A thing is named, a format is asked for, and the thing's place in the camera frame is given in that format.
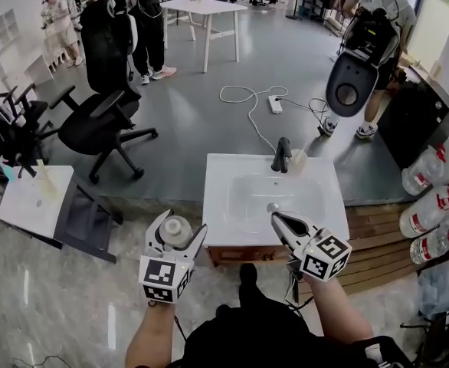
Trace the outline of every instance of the plastic water bottle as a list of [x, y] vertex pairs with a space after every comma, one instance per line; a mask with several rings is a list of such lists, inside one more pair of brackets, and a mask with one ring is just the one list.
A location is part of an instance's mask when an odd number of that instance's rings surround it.
[[414, 238], [435, 228], [449, 216], [449, 185], [431, 189], [400, 216], [400, 231]]
[[439, 258], [449, 251], [449, 225], [444, 224], [438, 229], [417, 238], [410, 246], [410, 258], [419, 265]]
[[444, 175], [446, 149], [429, 146], [408, 168], [401, 171], [401, 184], [410, 195], [418, 195]]

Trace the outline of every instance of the sink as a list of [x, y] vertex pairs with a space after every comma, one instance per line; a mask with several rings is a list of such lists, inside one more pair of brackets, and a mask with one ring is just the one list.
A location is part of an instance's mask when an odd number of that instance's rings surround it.
[[346, 211], [333, 163], [309, 158], [299, 174], [274, 172], [273, 156], [208, 154], [203, 222], [206, 246], [279, 245], [267, 207], [307, 215], [349, 239]]

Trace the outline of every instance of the black faucet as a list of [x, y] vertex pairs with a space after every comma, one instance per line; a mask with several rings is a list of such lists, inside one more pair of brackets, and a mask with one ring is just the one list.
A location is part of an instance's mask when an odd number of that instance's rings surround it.
[[287, 161], [286, 158], [291, 158], [291, 148], [289, 147], [289, 139], [282, 137], [279, 139], [279, 144], [277, 144], [276, 156], [272, 165], [270, 166], [274, 172], [287, 173]]

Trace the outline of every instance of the window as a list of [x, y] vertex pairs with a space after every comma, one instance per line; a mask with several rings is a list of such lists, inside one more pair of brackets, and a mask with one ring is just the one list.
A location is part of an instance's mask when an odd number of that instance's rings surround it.
[[424, 0], [408, 53], [431, 71], [449, 35], [449, 0]]

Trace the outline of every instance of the table leg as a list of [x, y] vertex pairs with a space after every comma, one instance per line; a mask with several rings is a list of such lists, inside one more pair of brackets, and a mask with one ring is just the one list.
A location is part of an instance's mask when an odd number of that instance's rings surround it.
[[163, 12], [163, 43], [165, 49], [169, 48], [169, 9], [164, 8]]
[[234, 56], [236, 61], [240, 61], [240, 41], [238, 38], [238, 11], [233, 12], [234, 22]]
[[194, 31], [194, 26], [192, 26], [192, 14], [190, 12], [188, 12], [188, 24], [191, 27], [192, 40], [195, 41], [195, 31]]
[[208, 24], [206, 28], [206, 47], [204, 52], [204, 70], [203, 72], [208, 72], [208, 56], [209, 56], [209, 41], [211, 40], [211, 26], [212, 26], [212, 14], [208, 15]]

